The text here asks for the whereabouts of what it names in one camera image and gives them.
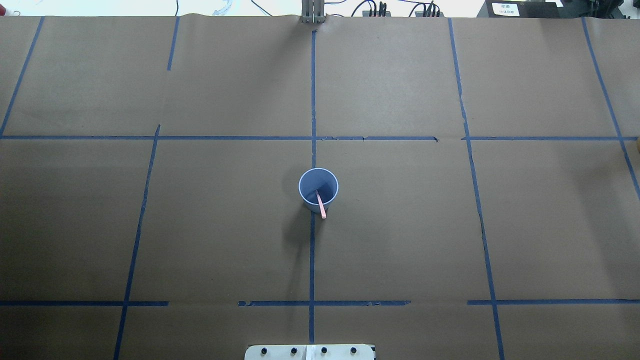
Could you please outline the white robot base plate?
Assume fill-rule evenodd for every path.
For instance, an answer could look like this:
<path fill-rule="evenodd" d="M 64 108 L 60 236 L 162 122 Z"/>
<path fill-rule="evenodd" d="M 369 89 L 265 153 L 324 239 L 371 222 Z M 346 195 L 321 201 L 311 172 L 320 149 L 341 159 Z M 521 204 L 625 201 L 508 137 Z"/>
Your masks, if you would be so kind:
<path fill-rule="evenodd" d="M 247 347 L 245 360 L 375 360 L 374 345 L 346 344 L 261 344 Z"/>

